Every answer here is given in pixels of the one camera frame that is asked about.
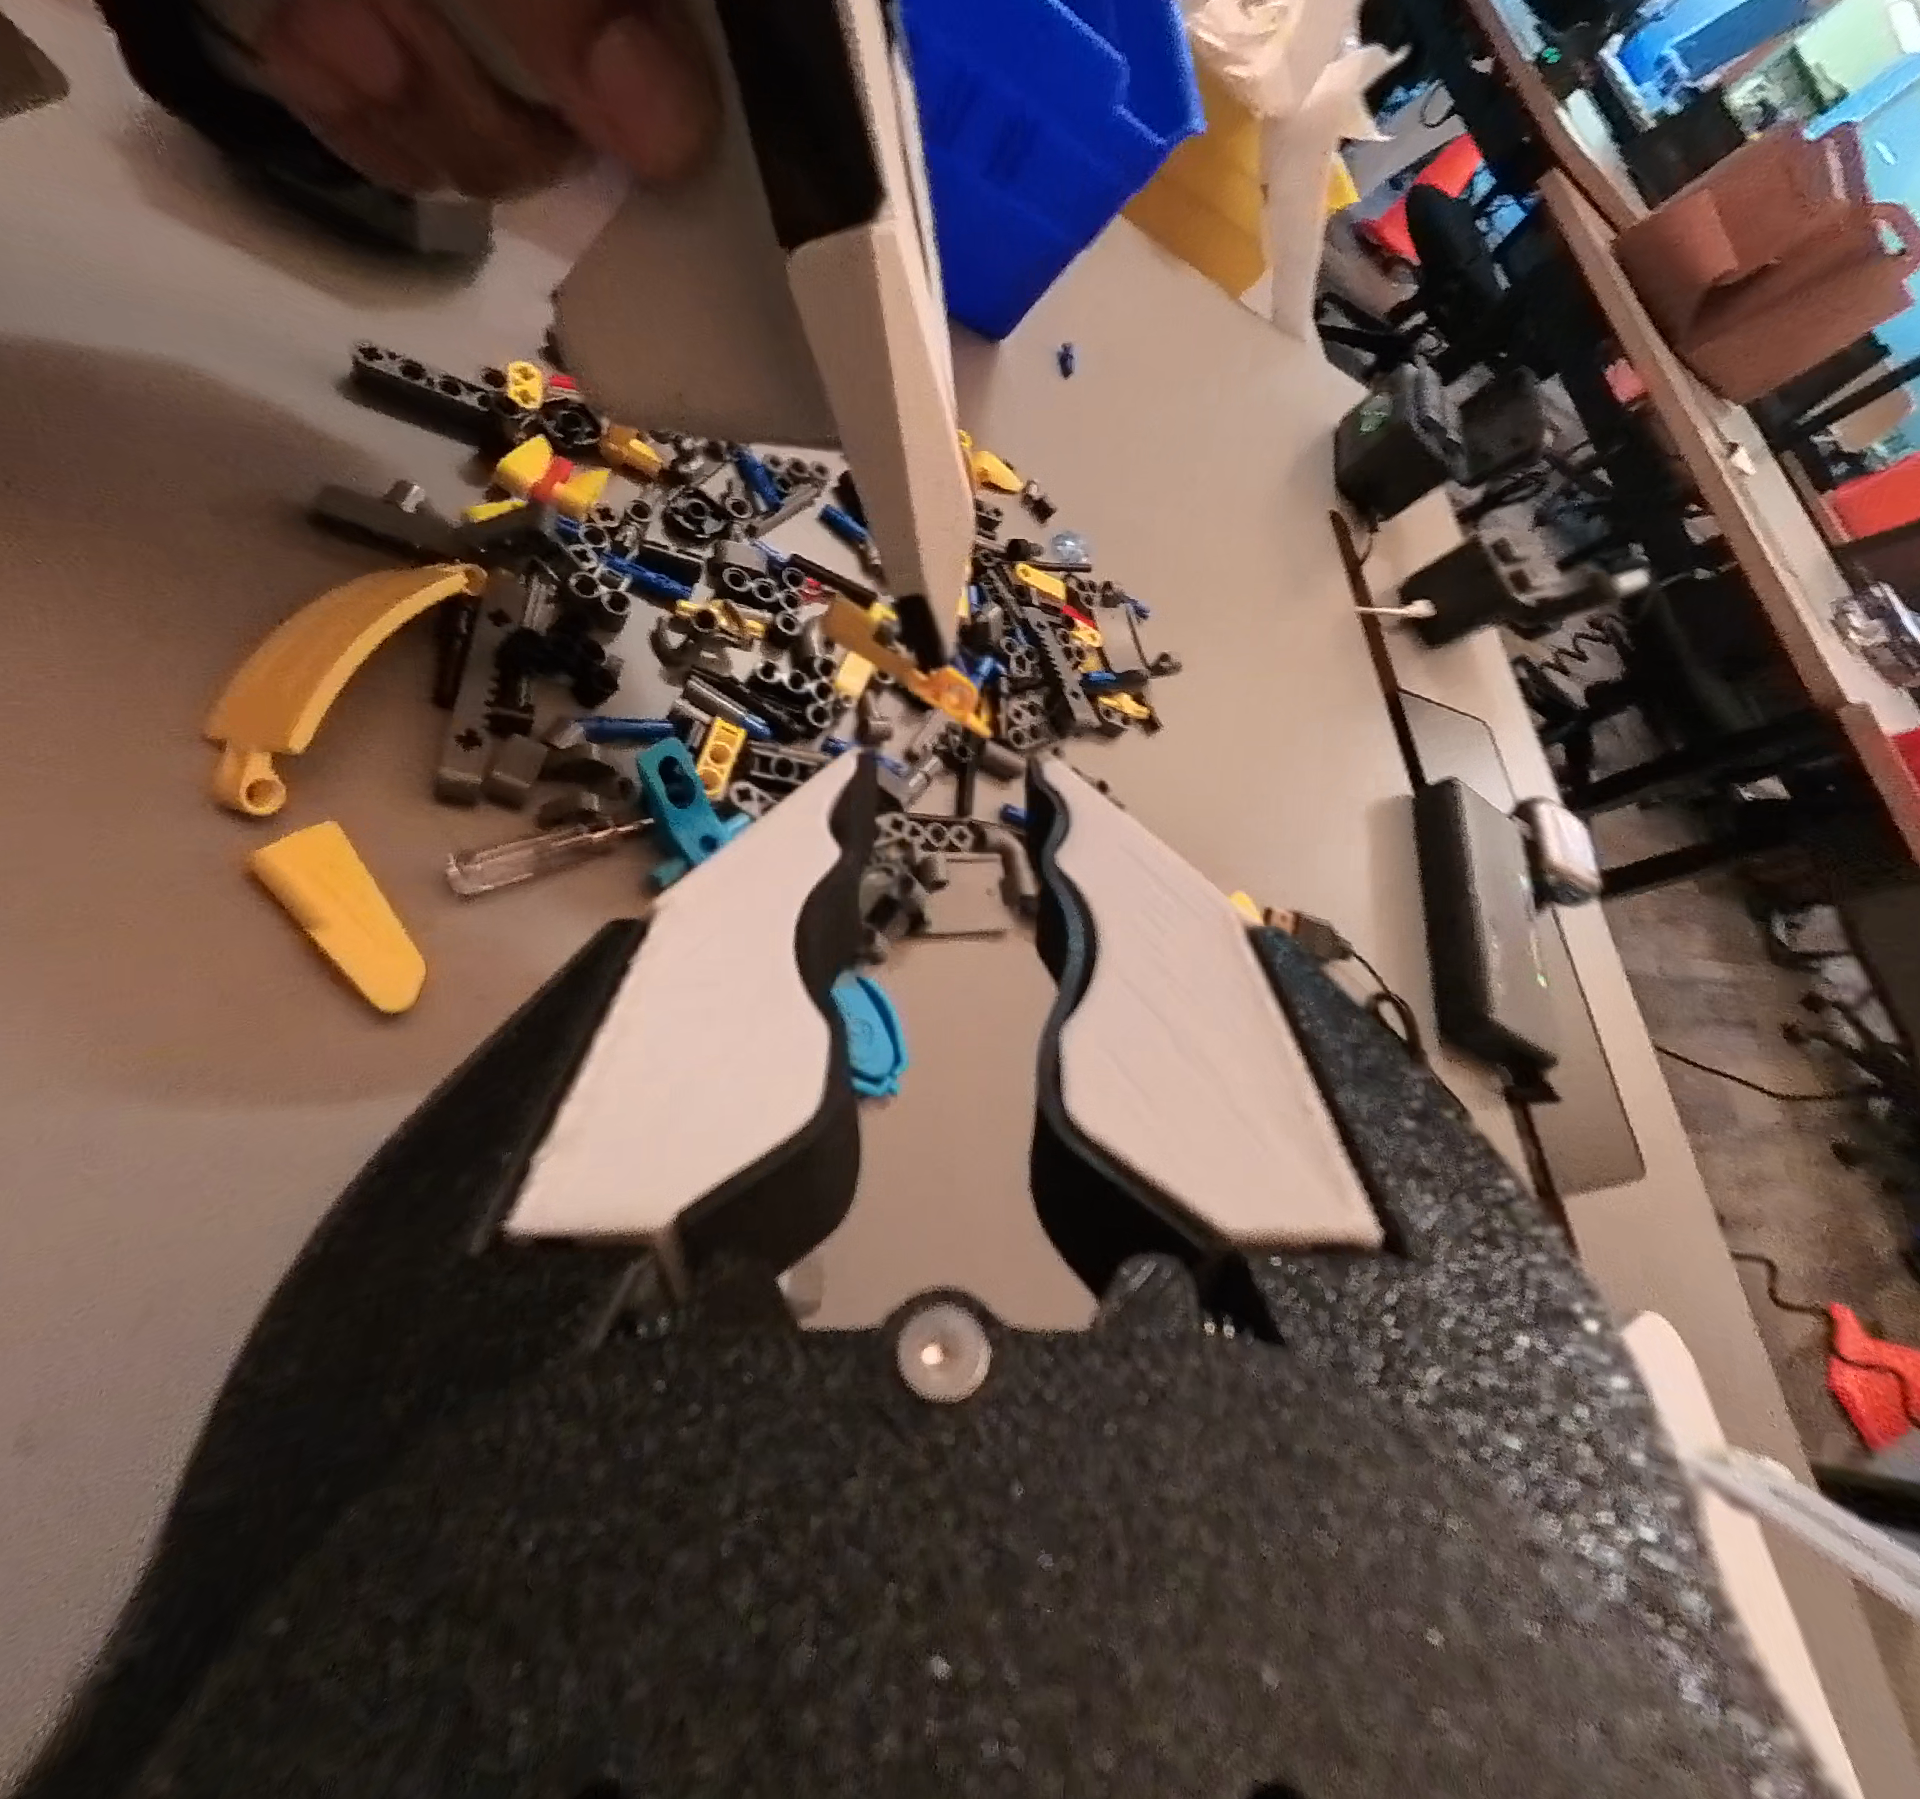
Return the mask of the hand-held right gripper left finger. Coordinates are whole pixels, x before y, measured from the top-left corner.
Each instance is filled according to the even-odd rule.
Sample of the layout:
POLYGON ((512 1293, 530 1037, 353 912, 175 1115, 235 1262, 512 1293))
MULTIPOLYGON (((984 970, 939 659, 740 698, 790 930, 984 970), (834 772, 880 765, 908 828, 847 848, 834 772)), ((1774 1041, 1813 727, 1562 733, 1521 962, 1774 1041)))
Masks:
POLYGON ((642 1248, 690 1293, 718 1260, 785 1276, 839 1230, 858 1129, 832 983, 872 841, 876 763, 847 754, 654 904, 506 1238, 642 1248))

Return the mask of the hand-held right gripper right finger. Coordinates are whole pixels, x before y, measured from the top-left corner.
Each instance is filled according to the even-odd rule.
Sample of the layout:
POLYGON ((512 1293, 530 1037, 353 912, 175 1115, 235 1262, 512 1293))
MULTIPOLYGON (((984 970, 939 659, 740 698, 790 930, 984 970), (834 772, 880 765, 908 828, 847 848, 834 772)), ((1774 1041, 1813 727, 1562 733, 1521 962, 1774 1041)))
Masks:
POLYGON ((1383 1223, 1244 912, 1064 758, 1025 772, 1036 952, 1028 1186, 1071 1275, 1180 1262, 1238 1305, 1257 1260, 1375 1257, 1383 1223))

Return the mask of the pile of toy building parts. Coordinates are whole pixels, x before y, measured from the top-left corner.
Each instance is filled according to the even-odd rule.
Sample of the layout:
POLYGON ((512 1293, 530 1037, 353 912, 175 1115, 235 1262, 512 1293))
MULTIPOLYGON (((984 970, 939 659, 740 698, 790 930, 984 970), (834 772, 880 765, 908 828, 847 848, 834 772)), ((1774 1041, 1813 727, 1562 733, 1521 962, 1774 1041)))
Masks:
POLYGON ((683 742, 710 804, 763 819, 828 758, 876 763, 876 841, 858 881, 858 962, 931 937, 1002 937, 1036 891, 1013 802, 1028 758, 1077 740, 1160 733, 1152 611, 1093 573, 1082 534, 1036 539, 1054 499, 960 435, 975 491, 955 667, 992 735, 923 709, 822 633, 834 595, 885 600, 853 470, 822 450, 612 422, 540 362, 480 374, 378 343, 345 389, 472 450, 483 491, 438 503, 399 478, 328 485, 314 528, 399 562, 472 562, 480 597, 436 620, 444 713, 436 797, 529 811, 530 833, 650 819, 636 755, 683 742))

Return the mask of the thin yellow toy beam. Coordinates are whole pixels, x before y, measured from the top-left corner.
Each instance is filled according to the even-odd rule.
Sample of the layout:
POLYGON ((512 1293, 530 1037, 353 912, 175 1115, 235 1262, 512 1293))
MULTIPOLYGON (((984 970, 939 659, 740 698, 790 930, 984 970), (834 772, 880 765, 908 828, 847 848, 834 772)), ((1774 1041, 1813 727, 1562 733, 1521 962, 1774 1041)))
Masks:
POLYGON ((862 659, 876 675, 898 684, 923 709, 939 711, 970 735, 992 735, 993 720, 984 711, 982 688, 955 667, 917 667, 898 633, 898 611, 885 600, 857 603, 834 595, 822 614, 822 633, 853 659, 862 659))

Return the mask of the yellow plastic toy piece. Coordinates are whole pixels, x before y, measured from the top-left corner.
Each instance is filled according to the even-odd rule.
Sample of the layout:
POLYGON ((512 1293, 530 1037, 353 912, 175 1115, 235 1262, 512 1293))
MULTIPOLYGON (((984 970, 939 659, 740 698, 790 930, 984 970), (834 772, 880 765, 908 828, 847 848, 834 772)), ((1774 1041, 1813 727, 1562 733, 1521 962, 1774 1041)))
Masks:
POLYGON ((423 952, 338 821, 252 848, 247 872, 368 1007, 416 1003, 423 952))

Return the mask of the person's left hand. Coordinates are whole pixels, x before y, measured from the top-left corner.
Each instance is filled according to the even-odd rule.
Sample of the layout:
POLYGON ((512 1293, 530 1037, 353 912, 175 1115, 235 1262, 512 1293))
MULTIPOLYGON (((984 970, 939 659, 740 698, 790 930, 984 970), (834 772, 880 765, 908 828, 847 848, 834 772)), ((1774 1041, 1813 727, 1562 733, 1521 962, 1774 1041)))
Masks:
POLYGON ((694 177, 720 95, 681 0, 93 0, 130 84, 252 168, 519 199, 694 177))

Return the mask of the blue plastic bin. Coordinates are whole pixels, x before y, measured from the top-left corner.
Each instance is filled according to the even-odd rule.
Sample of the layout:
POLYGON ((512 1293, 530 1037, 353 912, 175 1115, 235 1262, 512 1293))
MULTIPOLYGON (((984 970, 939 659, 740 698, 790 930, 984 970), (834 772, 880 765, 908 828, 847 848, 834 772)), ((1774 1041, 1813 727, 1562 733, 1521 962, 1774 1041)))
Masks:
POLYGON ((1003 337, 1206 130, 1177 0, 901 0, 946 307, 1003 337))

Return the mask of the black box device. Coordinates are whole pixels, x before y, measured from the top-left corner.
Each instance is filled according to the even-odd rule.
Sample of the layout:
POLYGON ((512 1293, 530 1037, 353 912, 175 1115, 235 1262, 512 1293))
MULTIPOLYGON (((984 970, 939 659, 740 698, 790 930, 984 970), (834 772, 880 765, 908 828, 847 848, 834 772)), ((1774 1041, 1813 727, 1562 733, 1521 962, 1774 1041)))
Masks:
POLYGON ((1505 1076, 1557 1063, 1557 1019, 1519 826, 1464 779, 1413 795, 1436 1033, 1505 1076))

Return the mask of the grey rounded device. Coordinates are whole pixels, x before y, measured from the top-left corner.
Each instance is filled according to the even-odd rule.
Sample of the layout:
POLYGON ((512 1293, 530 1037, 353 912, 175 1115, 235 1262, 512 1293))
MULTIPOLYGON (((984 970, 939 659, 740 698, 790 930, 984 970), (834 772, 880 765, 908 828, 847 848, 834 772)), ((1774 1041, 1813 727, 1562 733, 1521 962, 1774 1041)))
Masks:
POLYGON ((1526 797, 1513 808, 1521 836, 1526 872, 1536 904, 1595 904, 1603 897, 1603 865, 1587 826, 1555 797, 1526 797))

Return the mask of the black battery charger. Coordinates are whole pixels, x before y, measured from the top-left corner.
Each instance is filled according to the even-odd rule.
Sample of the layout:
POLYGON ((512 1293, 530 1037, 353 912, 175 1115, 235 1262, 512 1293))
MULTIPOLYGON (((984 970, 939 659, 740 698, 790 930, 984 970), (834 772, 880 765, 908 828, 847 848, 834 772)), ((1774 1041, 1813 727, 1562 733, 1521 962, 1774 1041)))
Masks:
POLYGON ((1464 423, 1421 354, 1372 381, 1331 432, 1331 491, 1361 522, 1391 522, 1428 491, 1467 484, 1464 423))
POLYGON ((1580 562, 1571 573, 1536 573, 1509 539, 1475 534, 1399 586, 1399 614, 1426 644, 1442 650, 1491 629, 1536 637, 1576 614, 1643 597, 1651 586, 1655 569, 1639 551, 1628 551, 1620 569, 1580 562))

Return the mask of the white plastic bag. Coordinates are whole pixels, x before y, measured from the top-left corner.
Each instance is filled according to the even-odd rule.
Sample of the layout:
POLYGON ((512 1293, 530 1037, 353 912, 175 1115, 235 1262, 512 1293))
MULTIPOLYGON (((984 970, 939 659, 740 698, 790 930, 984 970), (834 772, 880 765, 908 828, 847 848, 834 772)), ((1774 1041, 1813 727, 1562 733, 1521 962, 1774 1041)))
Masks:
POLYGON ((1361 7, 1365 0, 1177 0, 1203 126, 1206 79, 1265 121, 1268 276, 1238 304, 1292 337, 1313 328, 1329 216, 1358 196, 1343 147, 1376 138, 1367 89, 1394 62, 1387 48, 1361 40, 1361 7))

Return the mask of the yellow curved toy piece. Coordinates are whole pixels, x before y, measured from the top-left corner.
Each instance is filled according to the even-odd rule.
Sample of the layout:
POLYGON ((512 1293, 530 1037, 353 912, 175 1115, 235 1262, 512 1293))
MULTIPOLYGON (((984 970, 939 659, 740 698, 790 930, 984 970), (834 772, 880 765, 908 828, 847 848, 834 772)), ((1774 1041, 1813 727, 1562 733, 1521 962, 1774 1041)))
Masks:
POLYGON ((480 597, 485 569, 428 562, 361 573, 284 619, 226 675, 205 719, 218 748, 208 795, 241 819, 287 804, 284 755, 314 742, 345 684, 404 625, 453 597, 480 597))

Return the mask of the black office chair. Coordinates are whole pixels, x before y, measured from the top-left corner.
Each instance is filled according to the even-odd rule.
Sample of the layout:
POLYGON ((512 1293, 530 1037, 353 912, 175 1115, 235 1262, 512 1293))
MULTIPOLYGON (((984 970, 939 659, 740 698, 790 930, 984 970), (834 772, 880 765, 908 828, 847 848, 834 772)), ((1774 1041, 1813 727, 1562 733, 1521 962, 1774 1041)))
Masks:
POLYGON ((1442 344, 1497 354, 1513 343, 1513 287, 1505 284, 1464 196, 1416 183, 1406 196, 1406 230, 1416 251, 1418 316, 1442 344))

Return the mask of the brown top office desk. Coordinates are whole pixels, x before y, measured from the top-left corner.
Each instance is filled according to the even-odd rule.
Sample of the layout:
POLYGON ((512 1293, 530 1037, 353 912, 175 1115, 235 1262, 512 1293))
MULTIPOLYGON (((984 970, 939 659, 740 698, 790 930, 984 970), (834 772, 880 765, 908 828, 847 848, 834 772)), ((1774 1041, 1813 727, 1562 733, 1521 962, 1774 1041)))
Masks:
POLYGON ((1502 191, 1539 196, 1593 315, 1643 382, 1651 419, 1714 515, 1807 693, 1816 735, 1862 778, 1901 871, 1916 871, 1916 705, 1844 644, 1828 534, 1755 422, 1662 337, 1617 260, 1647 214, 1593 95, 1562 102, 1521 0, 1391 0, 1502 191))

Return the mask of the brown cardboard box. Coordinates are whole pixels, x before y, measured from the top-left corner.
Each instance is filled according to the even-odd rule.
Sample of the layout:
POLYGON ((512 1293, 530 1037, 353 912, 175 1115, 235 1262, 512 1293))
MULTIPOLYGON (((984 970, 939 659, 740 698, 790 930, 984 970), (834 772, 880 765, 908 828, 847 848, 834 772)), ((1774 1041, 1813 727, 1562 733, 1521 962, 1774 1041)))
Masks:
POLYGON ((1855 121, 1771 126, 1617 236, 1672 351, 1762 399, 1910 307, 1916 216, 1873 191, 1855 121))

